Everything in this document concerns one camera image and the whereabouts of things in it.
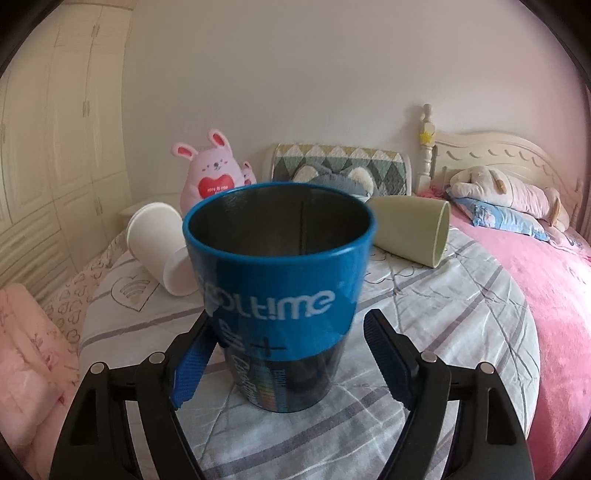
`yellow flower decoration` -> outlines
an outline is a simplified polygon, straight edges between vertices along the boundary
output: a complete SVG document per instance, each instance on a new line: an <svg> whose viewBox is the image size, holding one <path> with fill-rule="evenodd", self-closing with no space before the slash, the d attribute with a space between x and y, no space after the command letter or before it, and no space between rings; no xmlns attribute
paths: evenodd
<svg viewBox="0 0 591 480"><path fill-rule="evenodd" d="M421 145L429 145L429 143L433 143L435 134L430 134L429 132L421 132L419 138L421 139Z"/></svg>

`blue cup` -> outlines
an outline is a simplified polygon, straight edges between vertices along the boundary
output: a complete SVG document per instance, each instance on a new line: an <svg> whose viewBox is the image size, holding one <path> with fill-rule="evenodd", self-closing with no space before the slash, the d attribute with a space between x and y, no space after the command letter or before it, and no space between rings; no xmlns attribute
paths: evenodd
<svg viewBox="0 0 591 480"><path fill-rule="evenodd" d="M328 392L375 232L335 189L257 184L214 195L183 222L205 308L244 396L292 412Z"/></svg>

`pink rabbit plush toy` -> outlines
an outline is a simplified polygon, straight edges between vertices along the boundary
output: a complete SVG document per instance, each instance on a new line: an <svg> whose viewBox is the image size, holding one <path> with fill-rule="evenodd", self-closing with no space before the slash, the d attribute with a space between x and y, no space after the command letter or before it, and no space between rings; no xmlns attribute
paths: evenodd
<svg viewBox="0 0 591 480"><path fill-rule="evenodd" d="M255 174L252 171L251 165L246 161L242 165L244 168L242 169L242 174L244 175L244 185L254 185L256 183Z"/></svg>
<svg viewBox="0 0 591 480"><path fill-rule="evenodd" d="M183 217L201 200L245 184L245 173L234 159L228 139L214 128L207 136L214 148L199 152L186 143L176 143L172 148L174 156L191 161L187 181L181 192L180 207Z"/></svg>

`wardrobe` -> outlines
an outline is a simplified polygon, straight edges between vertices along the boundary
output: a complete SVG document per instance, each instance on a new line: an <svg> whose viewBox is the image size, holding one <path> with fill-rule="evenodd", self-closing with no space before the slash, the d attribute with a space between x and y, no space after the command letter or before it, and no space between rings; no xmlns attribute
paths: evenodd
<svg viewBox="0 0 591 480"><path fill-rule="evenodd" d="M100 254L131 204L121 118L132 12L63 4L0 79L0 287L43 301Z"/></svg>

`gray plush toy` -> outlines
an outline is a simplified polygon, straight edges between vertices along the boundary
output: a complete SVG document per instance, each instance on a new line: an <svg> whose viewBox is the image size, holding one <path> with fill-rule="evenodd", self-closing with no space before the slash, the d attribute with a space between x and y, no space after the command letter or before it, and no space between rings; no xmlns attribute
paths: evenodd
<svg viewBox="0 0 591 480"><path fill-rule="evenodd" d="M334 173L330 168L311 161L296 171L292 181L333 187L362 197L371 197L377 191L374 179L365 167L349 167Z"/></svg>

